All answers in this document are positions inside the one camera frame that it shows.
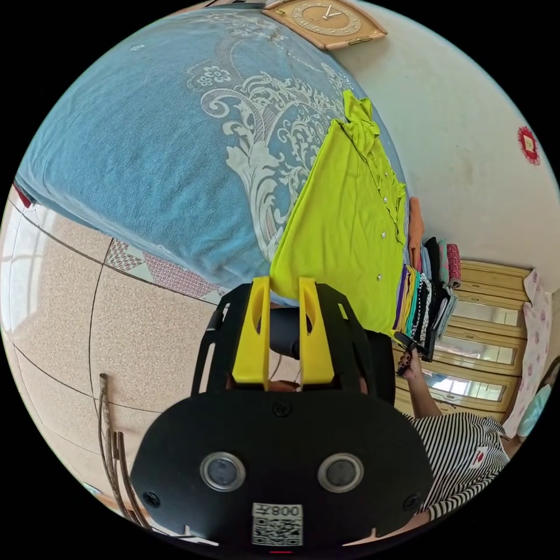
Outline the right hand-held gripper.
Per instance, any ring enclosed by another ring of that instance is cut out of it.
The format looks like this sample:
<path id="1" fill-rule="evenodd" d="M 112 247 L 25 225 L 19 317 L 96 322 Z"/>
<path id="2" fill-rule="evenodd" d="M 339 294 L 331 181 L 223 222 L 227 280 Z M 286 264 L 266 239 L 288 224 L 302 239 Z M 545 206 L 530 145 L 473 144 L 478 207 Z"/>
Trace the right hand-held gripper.
<path id="1" fill-rule="evenodd" d="M 407 334 L 396 331 L 393 337 L 393 358 L 395 363 L 395 373 L 397 376 L 403 376 L 404 366 L 398 365 L 399 356 L 404 352 L 412 352 L 414 349 L 418 351 L 420 360 L 431 363 L 433 361 L 434 343 L 427 342 L 428 346 L 423 346 L 420 342 L 416 342 Z"/>

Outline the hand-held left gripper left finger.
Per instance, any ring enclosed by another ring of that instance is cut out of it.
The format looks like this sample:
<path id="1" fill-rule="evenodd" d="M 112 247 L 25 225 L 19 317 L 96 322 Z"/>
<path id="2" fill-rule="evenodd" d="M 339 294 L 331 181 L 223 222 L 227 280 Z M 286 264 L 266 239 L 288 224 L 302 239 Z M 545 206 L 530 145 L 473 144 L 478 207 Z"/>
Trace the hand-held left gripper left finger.
<path id="1" fill-rule="evenodd" d="M 268 390 L 270 359 L 270 278 L 254 278 L 247 298 L 232 369 L 238 386 Z"/>

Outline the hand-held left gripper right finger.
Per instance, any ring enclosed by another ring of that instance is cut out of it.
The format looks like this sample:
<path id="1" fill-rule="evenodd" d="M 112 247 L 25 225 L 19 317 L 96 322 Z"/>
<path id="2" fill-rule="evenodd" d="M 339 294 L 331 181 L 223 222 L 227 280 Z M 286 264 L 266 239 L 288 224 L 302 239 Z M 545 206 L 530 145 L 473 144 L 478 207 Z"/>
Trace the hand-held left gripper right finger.
<path id="1" fill-rule="evenodd" d="M 317 285 L 311 278 L 299 279 L 299 362 L 302 390 L 331 384 L 334 368 Z"/>

